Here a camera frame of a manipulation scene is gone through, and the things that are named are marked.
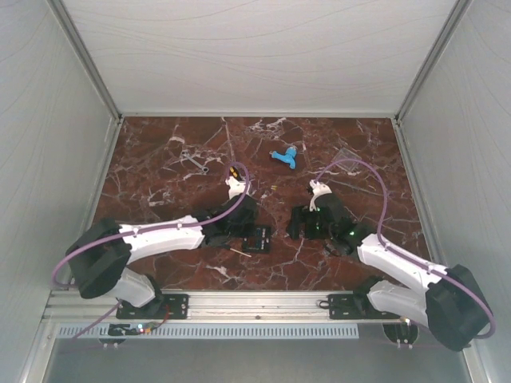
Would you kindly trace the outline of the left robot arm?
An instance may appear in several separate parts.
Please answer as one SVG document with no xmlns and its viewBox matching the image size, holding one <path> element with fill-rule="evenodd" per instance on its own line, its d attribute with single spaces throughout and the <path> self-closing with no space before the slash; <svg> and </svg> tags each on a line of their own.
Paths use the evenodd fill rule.
<svg viewBox="0 0 511 383">
<path fill-rule="evenodd" d="M 132 263 L 171 251 L 223 247 L 240 238 L 256 221 L 256 201 L 237 195 L 217 209 L 199 211 L 174 221 L 138 228 L 101 219 L 66 252 L 85 251 L 69 260 L 75 286 L 81 298 L 111 296 L 121 305 L 147 318 L 164 308 L 164 295 L 153 277 L 129 269 Z"/>
</svg>

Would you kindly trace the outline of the black fuse box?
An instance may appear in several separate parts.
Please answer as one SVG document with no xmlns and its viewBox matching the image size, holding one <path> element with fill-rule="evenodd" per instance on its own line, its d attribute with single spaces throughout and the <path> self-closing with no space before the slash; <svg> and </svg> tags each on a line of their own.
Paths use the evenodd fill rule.
<svg viewBox="0 0 511 383">
<path fill-rule="evenodd" d="M 269 254 L 271 251 L 272 229 L 268 225 L 251 225 L 243 235 L 242 252 Z"/>
</svg>

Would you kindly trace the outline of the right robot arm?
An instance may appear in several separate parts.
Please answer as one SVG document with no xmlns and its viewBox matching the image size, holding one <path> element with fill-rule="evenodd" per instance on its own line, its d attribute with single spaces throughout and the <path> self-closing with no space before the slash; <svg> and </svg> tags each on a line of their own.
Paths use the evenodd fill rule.
<svg viewBox="0 0 511 383">
<path fill-rule="evenodd" d="M 373 227 L 353 220 L 339 197 L 315 198 L 291 210 L 292 239 L 327 239 L 341 255 L 380 270 L 388 279 L 368 278 L 353 297 L 357 314 L 385 312 L 428 328 L 452 351 L 461 351 L 491 325 L 492 310 L 472 272 L 463 265 L 444 267 L 387 242 Z"/>
</svg>

